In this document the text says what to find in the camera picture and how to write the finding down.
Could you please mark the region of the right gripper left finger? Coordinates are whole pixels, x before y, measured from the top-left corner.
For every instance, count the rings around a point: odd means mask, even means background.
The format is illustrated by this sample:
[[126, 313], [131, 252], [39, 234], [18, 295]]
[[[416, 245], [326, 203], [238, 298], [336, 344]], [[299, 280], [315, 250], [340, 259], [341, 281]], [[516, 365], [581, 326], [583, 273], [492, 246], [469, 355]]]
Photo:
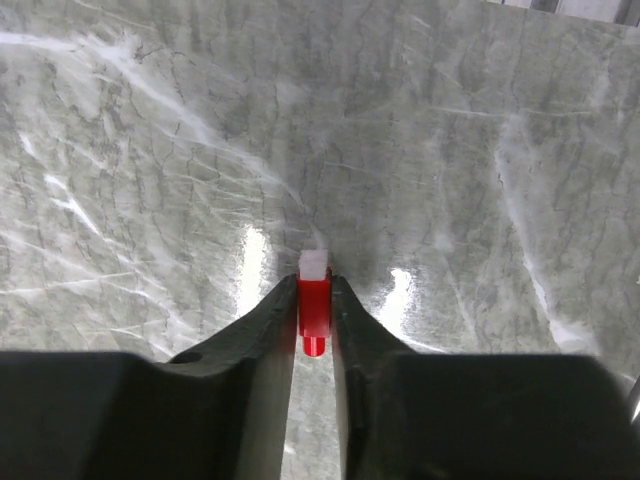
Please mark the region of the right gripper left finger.
[[294, 276], [165, 363], [5, 351], [5, 479], [276, 479], [297, 329]]

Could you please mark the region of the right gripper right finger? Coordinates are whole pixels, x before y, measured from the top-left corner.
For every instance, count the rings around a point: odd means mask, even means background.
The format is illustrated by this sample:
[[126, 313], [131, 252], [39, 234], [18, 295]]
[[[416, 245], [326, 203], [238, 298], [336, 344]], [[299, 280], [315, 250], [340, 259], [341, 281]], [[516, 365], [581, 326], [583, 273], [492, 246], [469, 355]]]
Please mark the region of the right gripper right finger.
[[346, 479], [635, 479], [639, 431], [597, 360], [422, 354], [341, 276], [333, 360]]

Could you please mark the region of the red pen cap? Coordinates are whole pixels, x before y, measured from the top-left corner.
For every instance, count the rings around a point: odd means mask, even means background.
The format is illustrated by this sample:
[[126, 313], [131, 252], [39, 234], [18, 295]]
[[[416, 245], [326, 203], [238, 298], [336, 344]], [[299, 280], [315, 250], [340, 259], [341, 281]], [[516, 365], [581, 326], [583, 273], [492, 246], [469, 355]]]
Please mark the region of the red pen cap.
[[325, 353], [331, 336], [331, 277], [330, 267], [322, 280], [297, 277], [299, 335], [304, 353], [312, 358]]

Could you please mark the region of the white pen red tip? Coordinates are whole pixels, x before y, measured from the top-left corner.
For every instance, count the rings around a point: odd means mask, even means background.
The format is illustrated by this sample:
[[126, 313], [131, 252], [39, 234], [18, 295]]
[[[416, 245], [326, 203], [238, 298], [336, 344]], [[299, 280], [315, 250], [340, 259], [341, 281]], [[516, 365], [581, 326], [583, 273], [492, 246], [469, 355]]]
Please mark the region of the white pen red tip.
[[301, 252], [298, 272], [303, 281], [323, 281], [329, 268], [329, 254], [326, 249], [303, 250]]

